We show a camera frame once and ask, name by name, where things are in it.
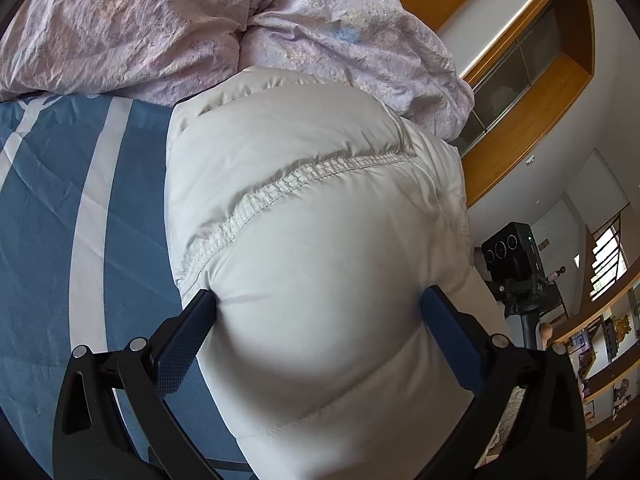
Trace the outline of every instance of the window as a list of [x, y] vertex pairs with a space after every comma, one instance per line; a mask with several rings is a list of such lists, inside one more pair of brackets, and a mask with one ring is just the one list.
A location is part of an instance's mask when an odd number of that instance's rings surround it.
[[595, 276], [591, 279], [591, 301], [604, 294], [626, 272], [625, 255], [620, 245], [620, 213], [600, 230], [593, 254], [596, 261], [593, 264]]
[[474, 88], [476, 106], [453, 141], [461, 156], [474, 147], [520, 100], [561, 51], [551, 6], [527, 29]]

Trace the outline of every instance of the blue bed sheet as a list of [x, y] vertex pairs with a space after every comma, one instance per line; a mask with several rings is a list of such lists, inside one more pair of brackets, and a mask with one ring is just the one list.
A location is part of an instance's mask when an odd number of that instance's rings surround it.
[[[170, 115], [109, 96], [0, 104], [0, 406], [49, 474], [72, 346], [121, 349], [180, 312], [164, 236]], [[127, 399], [119, 401], [146, 458]], [[167, 401], [205, 456], [244, 462], [197, 364]]]

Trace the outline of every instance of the glass pane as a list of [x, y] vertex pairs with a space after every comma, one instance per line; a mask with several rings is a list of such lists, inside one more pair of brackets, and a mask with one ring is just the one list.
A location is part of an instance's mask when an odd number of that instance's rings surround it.
[[452, 144], [458, 149], [460, 156], [462, 156], [468, 147], [482, 134], [484, 134], [484, 129], [478, 122], [478, 119], [476, 119], [476, 116], [471, 114], [468, 120], [466, 120], [465, 127], [462, 128], [460, 136], [454, 140]]
[[529, 68], [529, 75], [535, 80], [551, 62], [560, 54], [561, 40], [556, 12], [551, 7], [540, 17], [529, 35], [522, 41], [524, 61]]
[[520, 50], [515, 49], [476, 90], [474, 110], [482, 124], [488, 128], [526, 90], [527, 86], [529, 86], [527, 69]]

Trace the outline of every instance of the puffer jacket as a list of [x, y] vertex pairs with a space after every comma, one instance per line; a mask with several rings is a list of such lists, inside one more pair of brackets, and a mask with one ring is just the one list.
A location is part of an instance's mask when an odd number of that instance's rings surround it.
[[175, 107], [166, 234], [198, 363], [260, 480], [412, 480], [468, 407], [418, 302], [507, 333], [470, 264], [455, 148], [368, 94], [249, 68]]

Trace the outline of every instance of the pink blanket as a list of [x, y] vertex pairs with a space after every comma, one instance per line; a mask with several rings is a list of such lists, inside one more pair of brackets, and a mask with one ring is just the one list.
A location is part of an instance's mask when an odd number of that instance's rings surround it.
[[0, 41], [0, 100], [173, 105], [254, 64], [351, 84], [445, 140], [473, 105], [440, 39], [398, 0], [26, 0]]

